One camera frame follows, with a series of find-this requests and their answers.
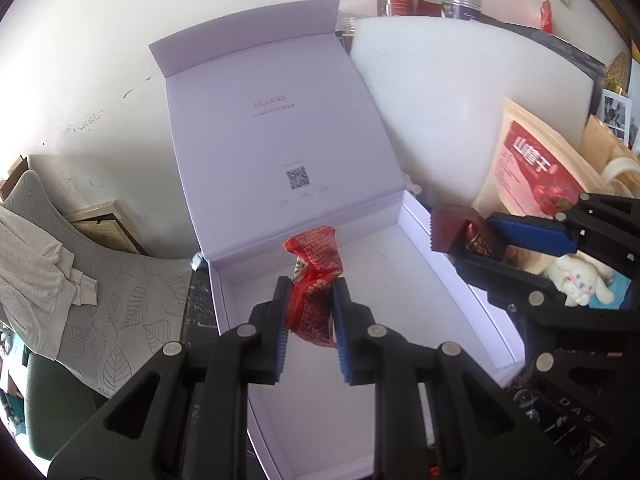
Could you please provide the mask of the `crumpled white tissue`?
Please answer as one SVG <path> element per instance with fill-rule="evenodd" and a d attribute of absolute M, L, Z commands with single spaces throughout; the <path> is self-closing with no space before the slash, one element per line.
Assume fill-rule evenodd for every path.
<path fill-rule="evenodd" d="M 405 188 L 413 196 L 418 196 L 422 193 L 422 188 L 411 181 L 408 176 L 405 176 Z"/>

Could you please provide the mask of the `clear jar purple label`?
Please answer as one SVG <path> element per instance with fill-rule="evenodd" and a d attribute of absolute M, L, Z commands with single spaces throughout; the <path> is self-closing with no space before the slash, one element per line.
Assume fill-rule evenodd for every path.
<path fill-rule="evenodd" d="M 443 18 L 462 21 L 479 21 L 482 16 L 482 0 L 442 0 Z"/>

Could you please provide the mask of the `dark green sofa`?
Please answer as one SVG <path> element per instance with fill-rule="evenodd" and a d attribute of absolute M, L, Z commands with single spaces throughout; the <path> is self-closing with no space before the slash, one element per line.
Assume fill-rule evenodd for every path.
<path fill-rule="evenodd" d="M 25 393 L 26 434 L 34 453 L 53 456 L 107 401 L 62 364 L 31 353 Z"/>

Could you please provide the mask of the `red candy packet white text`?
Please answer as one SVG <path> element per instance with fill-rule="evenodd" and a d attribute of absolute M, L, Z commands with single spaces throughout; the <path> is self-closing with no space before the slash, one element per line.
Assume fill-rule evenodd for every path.
<path fill-rule="evenodd" d="M 296 257 L 288 329 L 318 347 L 334 348 L 332 290 L 343 273 L 332 226 L 298 233 L 283 244 Z"/>

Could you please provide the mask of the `clear jar behind box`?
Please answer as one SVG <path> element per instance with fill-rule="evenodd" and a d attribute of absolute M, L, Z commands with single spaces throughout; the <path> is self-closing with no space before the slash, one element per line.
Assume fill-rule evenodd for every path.
<path fill-rule="evenodd" d="M 352 50 L 357 21 L 358 18 L 355 15 L 343 12 L 337 14 L 335 36 L 340 40 L 341 45 L 347 53 L 350 53 L 350 50 Z"/>

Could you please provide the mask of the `grey sweatshirt on chair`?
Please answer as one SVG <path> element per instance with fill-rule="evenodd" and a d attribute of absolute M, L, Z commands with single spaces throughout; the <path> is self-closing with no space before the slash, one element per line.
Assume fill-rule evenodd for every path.
<path fill-rule="evenodd" d="M 98 282 L 74 261 L 55 237 L 1 209 L 1 307 L 26 346 L 51 360 L 60 351 L 70 308 L 98 304 Z"/>

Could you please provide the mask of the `white foam board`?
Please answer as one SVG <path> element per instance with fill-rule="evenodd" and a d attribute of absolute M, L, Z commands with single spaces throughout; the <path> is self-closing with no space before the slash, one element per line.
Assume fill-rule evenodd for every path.
<path fill-rule="evenodd" d="M 582 143 L 594 82 L 517 32 L 448 18 L 364 18 L 350 58 L 398 164 L 427 206 L 469 205 L 490 168 L 511 99 L 573 146 Z"/>

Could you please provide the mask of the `open lavender gift box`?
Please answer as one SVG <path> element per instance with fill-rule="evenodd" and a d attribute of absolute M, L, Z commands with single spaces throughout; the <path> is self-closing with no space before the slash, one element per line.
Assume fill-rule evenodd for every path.
<path fill-rule="evenodd" d="M 335 0 L 264 6 L 157 40 L 172 144 L 221 330 L 293 282 L 273 386 L 248 393 L 270 479 L 357 479 L 373 468 L 372 387 L 338 367 L 330 285 L 408 341 L 454 342 L 499 384 L 521 338 L 432 252 L 370 93 L 334 32 Z"/>

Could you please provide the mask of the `white cartoon dog water bottle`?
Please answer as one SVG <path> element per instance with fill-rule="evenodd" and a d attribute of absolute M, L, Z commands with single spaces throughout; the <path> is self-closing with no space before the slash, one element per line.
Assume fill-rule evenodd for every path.
<path fill-rule="evenodd" d="M 555 259 L 544 257 L 544 270 L 541 272 L 557 290 L 564 292 L 567 307 L 589 307 L 593 296 L 609 304 L 613 294 L 608 290 L 608 284 L 615 273 L 621 274 L 580 250 Z"/>

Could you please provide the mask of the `black board behind foam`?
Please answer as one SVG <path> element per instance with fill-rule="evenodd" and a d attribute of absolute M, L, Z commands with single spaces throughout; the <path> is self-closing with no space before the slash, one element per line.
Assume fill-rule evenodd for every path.
<path fill-rule="evenodd" d="M 592 80 L 593 83 L 589 105 L 589 114 L 597 114 L 602 98 L 602 91 L 604 89 L 604 76 L 606 70 L 605 65 L 601 61 L 599 61 L 597 58 L 594 58 L 592 55 L 588 54 L 582 49 L 573 46 L 568 41 L 565 41 L 564 39 L 549 34 L 548 32 L 544 32 L 540 29 L 525 25 L 500 22 L 495 18 L 491 18 L 490 16 L 485 14 L 482 14 L 480 16 L 480 22 L 492 26 L 497 26 L 505 30 L 510 30 L 510 32 L 515 32 L 520 36 L 533 40 L 537 44 L 541 44 L 557 55 L 562 56 L 562 58 L 565 58 L 568 62 L 577 67 L 578 70 L 581 70 Z"/>

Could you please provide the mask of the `kraft hawthorn snack pouch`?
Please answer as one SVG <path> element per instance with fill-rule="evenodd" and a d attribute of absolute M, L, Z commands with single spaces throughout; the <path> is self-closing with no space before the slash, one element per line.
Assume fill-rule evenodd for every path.
<path fill-rule="evenodd" d="M 506 212 L 552 219 L 582 193 L 612 194 L 613 188 L 559 133 L 504 99 L 494 156 L 472 207 L 484 218 Z"/>

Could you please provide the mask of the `wooden picture frame on floor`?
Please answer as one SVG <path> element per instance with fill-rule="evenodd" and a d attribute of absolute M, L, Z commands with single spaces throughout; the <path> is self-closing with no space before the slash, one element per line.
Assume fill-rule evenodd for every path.
<path fill-rule="evenodd" d="M 64 218 L 96 244 L 120 252 L 148 255 L 138 241 L 134 222 L 116 200 L 78 209 Z"/>

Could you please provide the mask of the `grey leaf pattern chair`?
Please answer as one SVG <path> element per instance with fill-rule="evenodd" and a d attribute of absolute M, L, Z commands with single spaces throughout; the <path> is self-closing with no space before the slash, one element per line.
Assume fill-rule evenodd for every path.
<path fill-rule="evenodd" d="M 189 261 L 96 244 L 28 170 L 1 205 L 1 321 L 107 398 L 180 338 Z"/>

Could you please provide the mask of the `printed photo leaflet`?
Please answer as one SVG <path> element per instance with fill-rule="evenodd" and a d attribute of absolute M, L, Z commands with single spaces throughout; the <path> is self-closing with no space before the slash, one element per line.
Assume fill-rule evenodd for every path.
<path fill-rule="evenodd" d="M 625 145 L 630 136 L 630 113 L 630 99 L 611 90 L 602 91 L 598 117 Z"/>

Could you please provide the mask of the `light blue plastic bag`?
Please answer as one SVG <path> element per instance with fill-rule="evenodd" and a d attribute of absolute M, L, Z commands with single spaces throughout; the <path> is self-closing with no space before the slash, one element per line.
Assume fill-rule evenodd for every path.
<path fill-rule="evenodd" d="M 620 310 L 625 300 L 629 285 L 629 278 L 626 278 L 626 276 L 623 276 L 622 274 L 615 273 L 611 283 L 608 284 L 608 290 L 612 292 L 613 300 L 609 304 L 605 304 L 599 300 L 597 296 L 593 296 L 590 300 L 589 307 L 591 309 Z"/>

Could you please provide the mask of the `dark brown candy packet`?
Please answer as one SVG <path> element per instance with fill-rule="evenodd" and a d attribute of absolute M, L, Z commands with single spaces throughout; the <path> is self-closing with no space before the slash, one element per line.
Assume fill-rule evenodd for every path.
<path fill-rule="evenodd" d="M 473 208 L 439 205 L 431 210 L 431 248 L 451 257 L 475 254 L 501 261 L 506 243 Z"/>

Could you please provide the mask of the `brown paper bag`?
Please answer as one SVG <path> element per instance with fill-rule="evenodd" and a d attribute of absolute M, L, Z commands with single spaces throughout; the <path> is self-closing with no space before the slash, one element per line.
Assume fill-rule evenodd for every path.
<path fill-rule="evenodd" d="M 634 185 L 639 184 L 638 158 L 594 115 L 587 120 L 579 153 L 603 180 L 630 177 Z"/>

